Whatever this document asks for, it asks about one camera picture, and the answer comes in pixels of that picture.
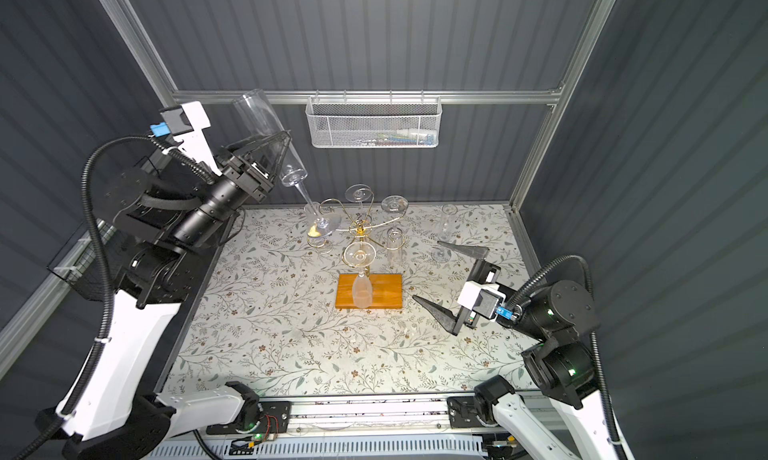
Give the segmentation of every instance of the glass base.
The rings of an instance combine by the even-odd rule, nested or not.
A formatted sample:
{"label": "glass base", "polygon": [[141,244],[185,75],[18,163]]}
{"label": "glass base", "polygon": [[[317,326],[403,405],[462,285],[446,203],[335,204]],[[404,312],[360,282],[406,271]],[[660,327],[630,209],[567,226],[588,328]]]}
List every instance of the glass base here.
{"label": "glass base", "polygon": [[445,263],[451,259],[451,251],[443,246],[432,248],[432,259],[437,263]]}

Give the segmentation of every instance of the wire mesh panel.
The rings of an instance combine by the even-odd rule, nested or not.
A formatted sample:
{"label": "wire mesh panel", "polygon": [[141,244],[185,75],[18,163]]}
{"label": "wire mesh panel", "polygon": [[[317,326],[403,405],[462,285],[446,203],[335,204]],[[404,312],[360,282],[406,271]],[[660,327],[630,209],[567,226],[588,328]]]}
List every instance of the wire mesh panel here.
{"label": "wire mesh panel", "polygon": [[310,98],[306,119],[318,148],[434,148],[440,100],[419,103],[323,103]]}

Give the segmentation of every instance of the dark gray wall panel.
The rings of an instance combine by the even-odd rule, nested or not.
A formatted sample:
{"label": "dark gray wall panel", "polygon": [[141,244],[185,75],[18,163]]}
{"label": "dark gray wall panel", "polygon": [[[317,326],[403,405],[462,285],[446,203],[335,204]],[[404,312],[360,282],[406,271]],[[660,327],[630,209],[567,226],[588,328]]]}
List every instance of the dark gray wall panel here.
{"label": "dark gray wall panel", "polygon": [[[447,105],[436,148],[314,148],[304,107],[277,105],[310,177],[313,199],[343,200],[353,184],[373,188],[378,199],[401,194],[410,201],[508,200],[547,113],[544,105]],[[211,145],[246,136],[229,105],[206,105]],[[267,202],[301,204],[296,189],[276,186]]]}
{"label": "dark gray wall panel", "polygon": [[522,209],[590,261],[638,458],[764,455],[766,1],[620,0]]}
{"label": "dark gray wall panel", "polygon": [[[0,0],[0,325],[80,223],[88,154],[157,117],[156,97],[107,22],[95,0]],[[116,149],[97,168],[98,180],[149,152]]]}
{"label": "dark gray wall panel", "polygon": [[183,90],[543,90],[594,0],[131,2]]}
{"label": "dark gray wall panel", "polygon": [[[46,277],[82,221],[79,181],[92,149],[142,133],[160,102],[97,0],[0,0],[0,327]],[[117,148],[102,184],[152,151]],[[93,341],[101,305],[71,294],[0,380],[0,451],[15,454],[55,406]],[[53,442],[33,458],[60,458]]]}

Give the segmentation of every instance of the aluminum frame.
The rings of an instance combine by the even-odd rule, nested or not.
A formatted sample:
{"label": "aluminum frame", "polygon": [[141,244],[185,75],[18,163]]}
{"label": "aluminum frame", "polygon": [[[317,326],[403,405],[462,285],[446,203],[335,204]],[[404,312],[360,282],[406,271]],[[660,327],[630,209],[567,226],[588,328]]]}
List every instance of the aluminum frame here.
{"label": "aluminum frame", "polygon": [[99,0],[101,6],[128,46],[139,64],[144,76],[164,107],[176,105],[173,92],[178,90],[170,72],[160,58],[158,50],[149,38],[149,33],[136,14],[130,0]]}
{"label": "aluminum frame", "polygon": [[[131,54],[138,63],[144,76],[165,107],[178,101],[198,99],[205,103],[224,103],[242,94],[239,91],[201,92],[193,90],[178,90],[178,87],[160,57],[158,50],[144,29],[136,11],[129,0],[99,0],[110,20],[120,33]],[[391,98],[394,95],[407,95],[408,98],[423,98],[427,95],[440,96],[444,104],[549,104],[552,110],[539,131],[523,171],[514,188],[510,205],[512,209],[508,219],[512,231],[518,240],[528,271],[538,268],[533,246],[525,233],[519,209],[528,194],[538,168],[549,148],[552,138],[557,131],[563,113],[573,96],[581,75],[591,56],[594,46],[605,26],[610,11],[616,0],[596,0],[590,17],[578,41],[574,55],[569,62],[564,76],[563,87],[560,90],[545,91],[412,91],[412,92],[323,92],[341,99],[349,100],[355,94],[365,98],[381,96]],[[271,91],[270,101],[275,104],[302,104],[309,96],[318,95],[318,91]],[[0,332],[0,378],[6,373],[15,359],[26,348],[37,331],[50,317],[64,296],[69,292],[64,282],[49,276],[33,293],[30,299],[16,313],[13,319]]]}
{"label": "aluminum frame", "polygon": [[[228,104],[240,98],[245,90],[178,90],[173,92],[177,102],[198,100],[203,104]],[[310,98],[325,103],[420,103],[443,104],[545,104],[560,101],[560,90],[265,90],[266,97],[274,105],[306,105]]]}
{"label": "aluminum frame", "polygon": [[592,6],[589,19],[576,44],[576,50],[573,57],[571,57],[568,69],[565,71],[560,101],[552,107],[549,115],[544,120],[536,141],[528,154],[528,158],[525,159],[525,165],[520,173],[518,182],[514,186],[512,197],[509,199],[513,211],[520,211],[520,207],[523,205],[525,197],[531,189],[533,179],[536,177],[539,167],[542,166],[544,156],[549,149],[549,145],[552,143],[554,135],[558,131],[563,114],[571,102],[579,81],[581,81],[581,75],[587,67],[587,62],[589,62],[594,46],[598,42],[600,33],[602,33],[603,27],[605,27],[605,23],[608,21],[610,11],[613,10],[615,4],[616,0],[595,0]]}

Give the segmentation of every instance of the orange wooden block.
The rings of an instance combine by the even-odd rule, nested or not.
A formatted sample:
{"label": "orange wooden block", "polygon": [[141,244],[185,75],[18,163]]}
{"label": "orange wooden block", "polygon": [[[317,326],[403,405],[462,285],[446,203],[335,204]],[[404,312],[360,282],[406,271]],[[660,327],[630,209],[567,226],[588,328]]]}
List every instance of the orange wooden block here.
{"label": "orange wooden block", "polygon": [[[356,273],[339,275],[339,285],[336,288],[336,308],[356,309],[352,301],[352,282]],[[402,308],[402,275],[399,273],[372,273],[373,305],[371,309],[401,309]]]}

